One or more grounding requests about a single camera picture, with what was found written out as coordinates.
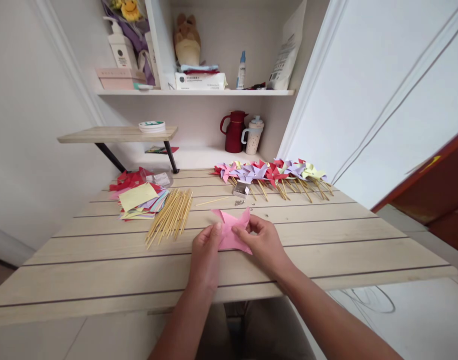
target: stuffed toy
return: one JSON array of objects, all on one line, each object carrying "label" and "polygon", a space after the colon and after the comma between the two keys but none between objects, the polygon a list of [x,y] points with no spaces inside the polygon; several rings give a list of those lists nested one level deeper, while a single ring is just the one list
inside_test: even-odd
[{"label": "stuffed toy", "polygon": [[201,44],[195,16],[190,15],[186,18],[184,14],[179,14],[174,45],[180,65],[199,66]]}]

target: wall shelf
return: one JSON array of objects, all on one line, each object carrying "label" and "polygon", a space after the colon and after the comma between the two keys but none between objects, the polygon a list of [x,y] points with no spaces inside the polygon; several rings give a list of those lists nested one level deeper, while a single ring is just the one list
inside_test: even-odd
[{"label": "wall shelf", "polygon": [[97,95],[292,96],[294,90],[98,90]]}]

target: white shelf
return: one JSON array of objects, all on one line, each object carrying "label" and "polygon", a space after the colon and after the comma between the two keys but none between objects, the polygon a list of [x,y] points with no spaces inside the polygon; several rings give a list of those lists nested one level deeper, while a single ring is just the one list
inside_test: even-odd
[{"label": "white shelf", "polygon": [[97,95],[292,96],[294,90],[98,90]]},{"label": "white shelf", "polygon": [[[172,142],[172,146],[177,146],[176,141]],[[258,162],[259,159],[262,160],[259,153],[256,155],[247,155],[244,151],[240,153],[229,153],[223,150],[222,146],[183,146],[174,153],[174,159],[179,169],[208,169],[213,168],[218,163],[240,161],[244,164],[253,161]],[[169,169],[169,157],[164,154],[145,153],[133,164],[133,168],[138,166],[147,169]]]}]

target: small box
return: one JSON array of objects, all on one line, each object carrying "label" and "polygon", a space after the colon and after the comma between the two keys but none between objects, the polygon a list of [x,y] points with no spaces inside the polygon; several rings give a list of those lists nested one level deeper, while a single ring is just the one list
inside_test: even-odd
[{"label": "small box", "polygon": [[129,68],[97,68],[97,76],[104,89],[107,90],[133,90],[134,84],[147,84],[145,75],[141,71]]},{"label": "small box", "polygon": [[175,84],[177,90],[223,90],[227,85],[227,81],[223,72],[217,74],[194,73],[189,75],[176,72]]}]

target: plastic bag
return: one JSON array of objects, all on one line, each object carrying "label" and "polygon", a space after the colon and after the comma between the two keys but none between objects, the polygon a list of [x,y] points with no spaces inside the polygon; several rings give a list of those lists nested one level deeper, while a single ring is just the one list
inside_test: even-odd
[{"label": "plastic bag", "polygon": [[294,69],[300,44],[302,43],[306,5],[307,0],[303,0],[295,13],[284,24],[284,28],[282,29],[282,45],[267,85],[267,88],[270,90],[287,90],[289,88],[290,76]]}]

